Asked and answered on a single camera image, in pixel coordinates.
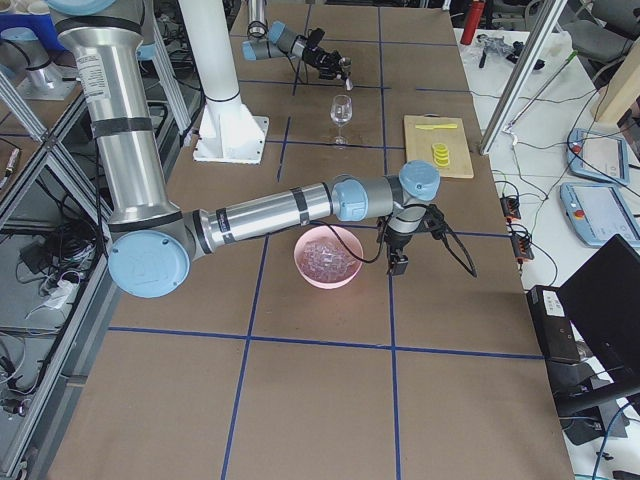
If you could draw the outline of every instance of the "cutting board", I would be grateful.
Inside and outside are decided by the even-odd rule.
[[[458,128],[421,130],[416,125],[458,125]],[[460,118],[404,116],[404,138],[407,162],[425,160],[438,169],[441,177],[473,178],[473,166]],[[449,165],[439,167],[433,161],[434,143],[444,143],[449,148]]]

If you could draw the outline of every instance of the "electrical connector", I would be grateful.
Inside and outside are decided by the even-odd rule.
[[[500,206],[502,207],[502,214],[508,223],[522,218],[520,216],[520,200],[518,196],[502,195],[502,197],[500,197]]]

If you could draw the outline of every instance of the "black cable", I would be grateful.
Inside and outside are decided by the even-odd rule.
[[[176,82],[178,82],[180,85],[183,85],[183,86],[185,86],[185,87],[187,87],[187,88],[190,88],[191,90],[195,90],[196,92],[202,92],[202,86],[200,86],[200,87],[195,87],[195,86],[193,86],[193,85],[191,85],[191,84],[189,84],[189,83],[187,83],[187,82],[185,82],[185,81],[183,81],[183,80],[180,80],[179,78],[177,78],[177,77],[175,77],[175,76],[174,76],[173,78],[174,78],[174,79],[176,80]]]
[[[9,45],[11,45],[13,48],[15,48],[16,50],[18,50],[18,52],[20,52],[20,54],[24,57],[24,59],[27,62],[27,67],[31,66],[31,58],[29,58],[29,55],[27,55],[27,52],[24,51],[24,49],[18,45],[17,43],[15,43],[12,40],[7,40],[7,39],[2,39],[3,42],[8,43]]]
[[[559,269],[558,269],[558,264],[556,263],[556,261],[553,259],[553,257],[551,255],[549,255],[545,250],[543,250],[542,248],[540,248],[538,245],[536,245],[535,243],[531,242],[531,245],[536,247],[538,250],[540,250],[549,260],[551,260],[551,263],[553,264],[553,268],[555,269],[555,273],[553,274],[553,280],[551,280],[551,283],[549,283],[548,286],[553,286],[554,283],[556,283],[556,280],[558,279],[558,274],[559,274]]]
[[[433,222],[434,222],[433,226],[430,226],[427,223],[427,219],[423,218],[423,222],[427,223],[426,233],[436,233],[437,236],[434,235],[434,238],[437,240],[441,240],[443,245],[447,249],[447,251],[460,265],[462,265],[462,267],[467,271],[467,273],[469,273],[469,275],[471,275],[472,277],[477,278],[478,270],[476,269],[476,266],[473,263],[471,254],[469,253],[467,248],[464,246],[462,241],[458,238],[458,235],[456,234],[456,232],[454,232],[453,229],[449,226],[449,224],[445,221],[444,214],[440,212],[438,207],[436,207],[434,204],[423,205],[421,203],[411,203],[409,205],[405,205],[404,208],[406,210],[408,208],[413,208],[413,207],[423,208],[425,211],[425,214],[428,213],[433,217]],[[462,250],[462,253],[467,259],[467,263],[464,263],[464,261],[451,249],[451,247],[449,246],[449,240],[447,239],[447,234],[451,235],[451,238],[453,238],[455,242],[458,244],[458,246],[460,247],[460,250]]]
[[[611,421],[609,422],[609,425],[607,426],[607,430],[605,431],[604,437],[602,439],[602,444],[600,445],[600,450],[598,450],[598,456],[596,458],[596,464],[593,467],[593,475],[591,475],[591,480],[597,480],[598,478],[598,467],[600,466],[600,461],[602,460],[602,456],[604,455],[604,447],[607,445],[607,440],[611,435],[611,430],[613,429],[613,426],[615,425],[616,421],[622,416],[622,412],[624,412],[625,409],[629,408],[631,405],[634,405],[634,404],[635,402],[628,402],[624,406],[620,407],[618,411],[615,413],[615,415],[613,416],[613,418],[611,419]]]
[[[518,190],[518,187],[516,187],[514,183],[511,183],[511,182],[509,182],[509,181],[507,181],[507,180],[494,180],[494,182],[493,182],[493,183],[505,183],[505,184],[507,184],[507,185],[510,185],[510,186],[512,186],[512,187],[513,187],[513,189],[516,191],[516,196],[517,196],[517,197],[519,197],[519,196],[520,196],[520,191]]]
[[[0,137],[0,141],[3,141],[4,143],[7,143],[7,144],[11,145],[13,148],[17,148],[18,150],[22,150],[22,149],[21,149],[19,146],[17,146],[15,143],[13,143],[13,142],[11,142],[11,141],[7,140],[7,139],[6,139],[6,138],[4,138],[4,137]]]
[[[387,232],[387,226],[389,225],[389,217],[386,217],[385,220],[383,220],[384,226],[382,228],[382,235],[380,236],[380,238],[384,238],[384,234]],[[329,230],[331,230],[331,232],[335,235],[335,237],[338,239],[338,241],[340,242],[340,244],[344,247],[344,249],[347,251],[347,253],[349,253],[349,255],[351,255],[353,258],[355,258],[356,260],[362,262],[362,263],[366,263],[366,264],[372,264],[378,261],[378,259],[380,258],[380,255],[382,254],[382,245],[384,242],[380,242],[379,246],[378,246],[378,252],[376,253],[376,256],[373,257],[372,259],[367,260],[366,258],[362,258],[360,256],[358,256],[355,252],[353,252],[345,243],[344,240],[342,240],[342,237],[340,236],[340,234],[333,228],[333,226],[327,222],[323,222],[322,220],[314,220],[313,222],[310,222],[311,225],[323,225],[325,227],[327,227]]]
[[[294,74],[294,78],[302,85],[308,85],[309,84],[309,72],[307,71],[307,81],[305,82],[304,80],[302,80],[302,77],[300,76],[300,74],[298,73],[298,70],[296,70],[296,67],[293,65],[293,60],[291,60],[291,57],[289,57],[289,55],[285,55],[285,57],[287,58],[287,60],[289,60],[289,65],[291,65],[291,70],[293,70],[293,74]]]
[[[93,185],[96,189],[96,220],[97,220],[97,229],[96,232],[98,237],[98,242],[100,244],[100,249],[102,250],[102,254],[106,259],[109,259],[109,252],[107,252],[107,246],[104,241],[104,234],[102,232],[102,196],[100,195],[100,149],[98,148],[98,140],[95,139],[95,147],[96,147],[96,171],[95,178],[93,179]]]
[[[596,93],[598,93],[597,91],[593,92],[593,94],[589,97],[589,99],[585,102],[585,104],[582,106],[582,108],[580,109],[580,112],[578,113],[578,116],[576,117],[575,121],[573,122],[573,125],[571,126],[571,128],[569,129],[569,133],[567,133],[567,138],[565,139],[565,145],[567,147],[570,148],[570,144],[569,144],[569,138],[571,137],[571,132],[576,128],[576,125],[578,124],[578,122],[580,121],[580,117],[582,117],[582,114],[584,113],[584,111],[587,109],[587,106],[589,105],[589,103],[591,102],[591,100],[593,99],[593,97],[595,97]],[[591,129],[591,127],[593,127],[593,124],[595,123],[595,115],[594,115],[594,119],[591,122],[591,126],[589,127],[589,130]],[[544,206],[545,202],[547,200],[549,200],[549,195],[551,194],[551,192],[553,191],[554,188],[556,188],[556,186],[562,181],[562,179],[564,178],[564,175],[569,171],[569,168],[571,167],[571,164],[573,162],[573,158],[571,160],[569,160],[567,162],[567,165],[564,167],[564,170],[562,171],[562,174],[560,175],[560,177],[558,177],[558,180],[556,180],[553,185],[551,185],[551,187],[544,192],[545,194],[545,198],[540,202],[540,205],[538,206],[536,213],[534,214],[534,223],[533,223],[533,227],[531,228],[531,233],[533,234],[533,231],[536,228],[537,222],[538,222],[538,214],[540,213],[540,210],[542,209],[542,207]]]
[[[477,93],[474,92],[473,90],[469,90],[469,92],[472,95],[475,95],[476,97],[490,97],[490,98],[502,98],[500,95],[489,95],[486,93]],[[565,102],[572,102],[574,100],[581,100],[584,97],[586,97],[587,95],[589,95],[590,93],[592,93],[593,90],[589,90],[587,93],[584,93],[582,95],[580,95],[579,97],[571,97],[571,98],[566,98],[564,100],[551,100],[551,99],[546,99],[546,98],[536,98],[535,101],[536,102],[547,102],[547,103],[555,103],[555,104],[561,104],[561,103],[565,103]],[[519,100],[531,100],[531,97],[518,97]]]
[[[167,104],[164,102],[148,101],[147,105],[149,105],[150,107],[160,107],[162,109],[162,120],[160,121],[160,125],[158,125],[155,130],[155,137],[158,138],[160,132],[162,131],[162,127],[164,127],[164,124],[167,121],[167,117],[169,116],[169,109],[167,108]]]
[[[510,223],[508,225],[508,228],[509,228],[509,231],[511,232],[511,234],[516,235],[519,240],[524,242],[524,247],[525,248],[529,248],[530,246],[531,247],[535,247],[540,252],[542,252],[549,260],[551,260],[551,263],[553,264],[553,268],[554,268],[554,274],[553,274],[553,280],[551,280],[551,282],[548,283],[547,285],[548,286],[552,286],[556,282],[556,280],[558,279],[558,275],[560,273],[560,269],[558,268],[558,264],[553,259],[553,257],[551,255],[549,255],[549,253],[546,250],[542,249],[540,246],[536,245],[533,242],[533,234],[524,225],[522,225],[520,223]]]
[[[633,123],[633,124],[631,124],[631,125],[627,125],[625,128],[621,128],[621,129],[620,129],[620,130],[618,130],[617,132],[608,133],[608,134],[602,134],[602,135],[599,135],[599,134],[598,134],[598,135],[594,135],[594,136],[592,136],[592,137],[590,137],[590,136],[588,136],[588,135],[587,135],[586,137],[584,137],[584,138],[582,139],[582,141],[584,142],[584,141],[587,141],[587,140],[592,140],[592,139],[594,139],[594,138],[607,138],[607,137],[614,137],[614,136],[616,136],[616,135],[619,135],[619,134],[621,134],[621,133],[624,133],[624,132],[626,132],[627,130],[629,130],[629,129],[633,128],[633,127],[634,127],[638,122],[640,122],[640,120],[637,120],[636,122],[634,122],[634,123]],[[566,146],[566,145],[567,145],[567,142],[566,142],[566,141],[565,141],[565,142],[557,142],[557,143],[552,143],[551,145],[547,145],[547,146],[544,146],[544,147],[540,147],[540,146],[538,146],[538,145],[532,145],[532,144],[527,143],[527,142],[520,142],[520,141],[518,141],[518,145],[524,145],[525,147],[534,148],[534,149],[536,149],[536,150],[548,150],[548,149],[553,148],[553,147]]]

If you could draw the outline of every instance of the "pink bowl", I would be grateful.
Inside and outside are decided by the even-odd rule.
[[[342,241],[347,244],[347,246],[353,253],[355,253],[359,257],[362,257],[362,244],[353,233],[340,227],[333,227],[333,229],[338,233],[338,235],[340,235]],[[340,278],[331,283],[319,281],[305,273],[305,259],[303,257],[305,246],[308,243],[321,241],[323,239],[327,239],[339,244],[338,239],[333,234],[333,232],[325,226],[312,228],[311,230],[305,232],[304,235],[302,235],[298,239],[296,247],[293,250],[293,259],[296,262],[296,267],[298,267],[300,275],[302,275],[302,277],[314,287],[324,288],[327,290],[342,287],[343,285],[349,283],[351,279],[356,276],[356,274],[360,271],[360,267],[362,267],[362,262],[356,260],[356,263],[347,269],[343,278]]]

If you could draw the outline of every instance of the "blue tape line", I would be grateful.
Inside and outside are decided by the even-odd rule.
[[[229,35],[232,38],[246,38],[246,35],[233,33]],[[324,38],[324,42],[347,42],[347,43],[371,43],[373,45],[382,43],[382,44],[391,44],[391,45],[423,45],[426,47],[458,47],[455,43],[431,43],[431,42],[397,42],[397,41],[380,41],[380,40],[345,40],[345,39],[337,39],[337,38]]]
[[[282,168],[284,167],[284,151],[287,148],[287,138],[289,137],[289,127],[291,126],[291,117],[287,117],[287,126],[284,129],[284,140],[282,141],[282,150],[280,151],[280,165],[278,166],[278,173],[276,180],[279,182],[282,176]]]
[[[266,83],[266,84],[274,84],[274,85],[295,85],[295,81],[293,82],[285,82],[282,80],[238,80],[239,83]],[[335,83],[305,83],[306,86],[309,87],[332,87],[335,88],[336,84]],[[379,86],[374,86],[374,85],[354,85],[353,86],[354,89],[374,89],[377,90],[378,88],[380,88]]]
[[[468,93],[471,95],[469,90],[456,90],[456,89],[447,89],[447,88],[422,88],[416,87],[418,92],[441,92],[441,93]]]
[[[473,350],[449,350],[442,348],[423,347],[396,347],[401,352],[414,353],[435,353],[439,355],[458,355],[463,357],[490,357],[490,358],[512,358],[517,360],[544,360],[542,355],[527,355],[522,353],[499,353],[499,352],[477,352]]]
[[[307,9],[307,19],[304,22],[304,30],[303,32],[306,33],[306,31],[309,28],[309,18],[311,17],[311,7],[313,5],[309,4],[309,8]],[[298,61],[298,67],[296,68],[296,78],[293,79],[293,91],[291,92],[291,96],[295,97],[296,96],[296,90],[298,89],[298,78],[300,78],[300,64],[302,63],[302,59],[300,59]]]
[[[396,319],[393,302],[393,277],[388,277],[389,284],[389,326],[391,328],[391,379],[393,388],[393,431],[396,452],[396,480],[402,480],[402,452],[400,449],[400,407],[398,401],[398,358],[396,355]]]
[[[231,340],[246,340],[246,335],[237,335],[233,333],[215,333],[215,332],[198,332],[193,330],[167,330],[160,328],[144,328],[144,327],[109,327],[110,332],[129,332],[129,333],[152,333],[155,335],[177,335],[182,337],[208,337],[223,338]]]
[[[383,59],[382,59],[382,18],[380,14],[380,7],[378,7],[378,55],[380,57],[380,106],[382,109],[382,147],[383,155],[384,155],[384,174],[387,175],[389,172],[389,166],[387,162],[387,126],[386,120],[387,117],[384,111],[384,67],[383,67]]]
[[[258,308],[258,298],[260,297],[260,287],[262,286],[262,276],[264,266],[267,261],[267,251],[269,250],[269,237],[264,239],[262,247],[262,259],[260,260],[260,269],[258,270],[258,280],[256,281],[256,290],[253,296],[253,305],[251,306],[251,318],[249,320],[249,328],[247,329],[247,339],[244,344],[244,352],[242,353],[242,364],[240,366],[240,377],[238,378],[238,386],[236,387],[236,397],[233,402],[233,413],[231,415],[231,423],[229,425],[229,435],[227,437],[227,446],[224,452],[224,462],[222,464],[222,472],[220,479],[226,480],[227,470],[229,468],[229,458],[231,456],[231,446],[233,444],[233,434],[235,433],[236,420],[238,418],[238,407],[240,406],[240,396],[242,395],[242,385],[244,383],[244,375],[247,369],[247,361],[249,358],[249,347],[251,345],[251,332],[253,331],[253,323],[256,319],[256,310]]]
[[[511,238],[508,233],[486,233],[486,232],[459,232],[455,230],[456,234],[467,237],[492,237],[492,238]]]
[[[385,43],[385,44],[391,44],[391,45],[422,45],[425,47],[456,47],[458,48],[458,45],[456,45],[455,43],[431,43],[431,42],[394,42],[394,41],[384,41],[381,43]]]
[[[215,332],[198,332],[192,330],[165,330],[155,328],[144,327],[109,327],[111,332],[128,332],[128,333],[149,333],[155,335],[177,335],[182,337],[208,337],[208,338],[220,338],[224,340],[256,340],[260,342],[274,342],[274,343],[297,343],[302,345],[326,345],[332,347],[343,348],[366,348],[375,350],[391,350],[391,345],[383,344],[369,344],[369,343],[351,343],[351,342],[332,342],[324,340],[310,340],[304,338],[284,338],[284,337],[266,337],[266,336],[250,336],[227,334],[227,333],[215,333]],[[519,360],[543,360],[541,355],[529,355],[523,353],[500,353],[500,352],[480,352],[474,350],[452,350],[441,348],[428,348],[428,347],[406,347],[395,346],[396,351],[412,352],[412,353],[433,353],[442,355],[459,355],[466,357],[493,357],[493,358],[514,358]]]
[[[391,350],[388,345],[374,345],[370,343],[351,343],[351,342],[334,342],[330,340],[305,340],[301,338],[275,338],[252,336],[251,340],[256,342],[271,343],[290,343],[296,345],[317,345],[322,347],[346,347],[346,348],[362,348],[367,350]]]

